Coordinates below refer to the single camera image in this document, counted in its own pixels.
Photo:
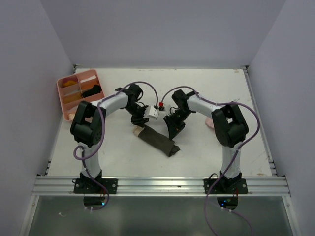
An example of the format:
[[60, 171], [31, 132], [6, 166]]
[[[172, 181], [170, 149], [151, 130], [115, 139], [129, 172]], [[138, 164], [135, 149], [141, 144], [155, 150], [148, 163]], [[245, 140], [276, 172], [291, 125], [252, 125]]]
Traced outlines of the olive green underwear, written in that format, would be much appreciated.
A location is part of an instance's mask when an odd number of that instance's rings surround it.
[[170, 140], [147, 125], [135, 127], [133, 133], [139, 139], [163, 152], [167, 157], [171, 157], [180, 151], [180, 148], [175, 145], [173, 140]]

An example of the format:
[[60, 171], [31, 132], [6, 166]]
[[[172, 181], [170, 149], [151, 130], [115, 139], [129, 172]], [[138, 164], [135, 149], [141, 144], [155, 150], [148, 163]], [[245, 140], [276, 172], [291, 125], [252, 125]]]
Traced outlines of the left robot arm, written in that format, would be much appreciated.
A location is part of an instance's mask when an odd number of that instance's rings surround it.
[[131, 114], [131, 123], [143, 127], [149, 118], [145, 117], [148, 106], [138, 105], [142, 95], [143, 90], [139, 85], [128, 84], [124, 88], [116, 89], [115, 94], [106, 98], [79, 103], [70, 128], [70, 133], [78, 144], [73, 156], [83, 165], [76, 187], [85, 187], [91, 193], [105, 188], [101, 180], [98, 150], [105, 138], [106, 117], [119, 109], [125, 109]]

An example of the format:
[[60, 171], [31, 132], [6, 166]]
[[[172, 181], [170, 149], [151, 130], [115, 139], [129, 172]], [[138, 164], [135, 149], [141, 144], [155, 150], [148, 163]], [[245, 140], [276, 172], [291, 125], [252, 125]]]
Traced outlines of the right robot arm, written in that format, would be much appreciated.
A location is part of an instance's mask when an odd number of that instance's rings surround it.
[[184, 93], [181, 89], [173, 93], [172, 99], [178, 109], [164, 117], [169, 139], [174, 139], [184, 129], [190, 114], [200, 113], [211, 118], [215, 136], [222, 145], [222, 167], [211, 193], [232, 192], [242, 179], [239, 148], [249, 132], [239, 106], [233, 103], [213, 105], [194, 91]]

